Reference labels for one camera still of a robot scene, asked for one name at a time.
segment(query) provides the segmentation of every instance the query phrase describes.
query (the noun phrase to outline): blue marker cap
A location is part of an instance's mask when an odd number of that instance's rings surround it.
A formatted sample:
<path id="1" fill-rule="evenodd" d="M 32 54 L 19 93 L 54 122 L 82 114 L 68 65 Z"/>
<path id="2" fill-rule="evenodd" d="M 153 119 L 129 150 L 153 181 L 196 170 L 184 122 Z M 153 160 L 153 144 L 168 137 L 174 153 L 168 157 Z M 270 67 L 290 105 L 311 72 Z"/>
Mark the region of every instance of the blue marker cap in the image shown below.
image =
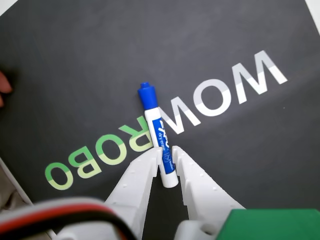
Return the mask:
<path id="1" fill-rule="evenodd" d="M 144 110 L 154 109 L 158 107 L 158 101 L 156 96 L 156 89 L 154 86 L 150 86 L 149 82 L 143 82 L 140 84 L 141 88 L 138 89 Z"/>

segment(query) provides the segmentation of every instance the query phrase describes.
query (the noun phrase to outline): gray surface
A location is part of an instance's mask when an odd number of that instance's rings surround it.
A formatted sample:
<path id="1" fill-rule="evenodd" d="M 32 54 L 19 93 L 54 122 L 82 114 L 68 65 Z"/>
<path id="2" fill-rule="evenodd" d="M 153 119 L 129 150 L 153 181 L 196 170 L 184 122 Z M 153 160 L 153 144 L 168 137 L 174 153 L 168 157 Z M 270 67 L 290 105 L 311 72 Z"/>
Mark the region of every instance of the gray surface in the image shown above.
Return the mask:
<path id="1" fill-rule="evenodd" d="M 0 111 L 0 156 L 34 202 L 106 199 L 139 155 L 118 128 L 139 129 L 136 90 L 150 81 L 169 117 L 170 100 L 179 96 L 201 121 L 193 126 L 182 114 L 179 135 L 166 125 L 170 144 L 244 207 L 320 209 L 319 40 L 302 0 L 19 1 L 0 16 L 0 66 L 14 73 L 15 88 Z M 232 66 L 240 62 L 256 78 L 254 54 L 262 50 L 288 82 L 278 85 L 266 73 L 262 95 L 244 83 L 248 101 L 239 105 Z M 216 117 L 201 115 L 193 103 L 195 88 L 208 79 L 231 91 L 231 106 Z M 218 107 L 221 96 L 206 89 L 203 101 Z M 106 165 L 95 154 L 104 134 L 125 142 L 121 164 Z M 52 188 L 46 166 L 68 164 L 83 146 L 102 173 L 81 179 L 70 168 L 72 187 Z M 181 190 L 154 182 L 144 237 L 169 239 L 187 218 Z M 167 220 L 156 225 L 158 218 Z"/>

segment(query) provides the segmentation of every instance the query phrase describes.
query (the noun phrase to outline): black wire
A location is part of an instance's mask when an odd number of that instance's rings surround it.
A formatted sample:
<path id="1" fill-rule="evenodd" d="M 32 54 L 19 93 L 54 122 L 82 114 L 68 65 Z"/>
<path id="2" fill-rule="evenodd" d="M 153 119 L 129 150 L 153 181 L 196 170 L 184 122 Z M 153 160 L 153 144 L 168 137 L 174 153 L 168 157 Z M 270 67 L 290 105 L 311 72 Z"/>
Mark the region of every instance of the black wire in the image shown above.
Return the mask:
<path id="1" fill-rule="evenodd" d="M 22 227 L 6 231 L 2 234 L 0 233 L 0 240 L 19 240 L 45 232 L 52 228 L 63 227 L 65 225 L 87 221 L 104 221 L 111 223 L 123 234 L 127 240 L 136 240 L 136 237 L 130 228 L 119 217 L 113 215 L 112 213 L 94 210 L 68 213 L 48 218 L 40 222 L 33 222 Z"/>

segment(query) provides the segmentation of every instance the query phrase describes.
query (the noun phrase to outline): marker label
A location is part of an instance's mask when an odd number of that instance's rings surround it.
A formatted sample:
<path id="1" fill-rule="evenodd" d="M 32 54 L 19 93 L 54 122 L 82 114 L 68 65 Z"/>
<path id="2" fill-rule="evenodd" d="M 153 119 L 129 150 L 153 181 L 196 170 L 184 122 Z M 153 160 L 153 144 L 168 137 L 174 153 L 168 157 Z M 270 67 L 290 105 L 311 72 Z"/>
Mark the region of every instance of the marker label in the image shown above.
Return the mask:
<path id="1" fill-rule="evenodd" d="M 172 156 L 167 140 L 167 134 L 164 123 L 161 118 L 152 120 L 152 123 L 159 147 L 162 147 L 162 161 L 164 165 L 165 174 L 170 174 L 175 170 L 175 166 L 172 162 Z"/>

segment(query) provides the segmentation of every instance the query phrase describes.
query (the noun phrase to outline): dry erase marker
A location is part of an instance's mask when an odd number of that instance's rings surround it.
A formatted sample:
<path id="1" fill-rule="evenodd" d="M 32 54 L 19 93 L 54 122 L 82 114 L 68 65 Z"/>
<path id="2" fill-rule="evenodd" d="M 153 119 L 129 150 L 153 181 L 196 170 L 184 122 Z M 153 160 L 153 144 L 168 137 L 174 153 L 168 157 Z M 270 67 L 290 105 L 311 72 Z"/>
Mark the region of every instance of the dry erase marker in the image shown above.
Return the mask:
<path id="1" fill-rule="evenodd" d="M 178 177 L 172 161 L 164 122 L 158 108 L 155 87 L 150 86 L 148 82 L 143 82 L 138 93 L 144 108 L 153 146 L 162 147 L 162 161 L 159 166 L 162 184 L 165 188 L 173 188 L 178 184 Z"/>

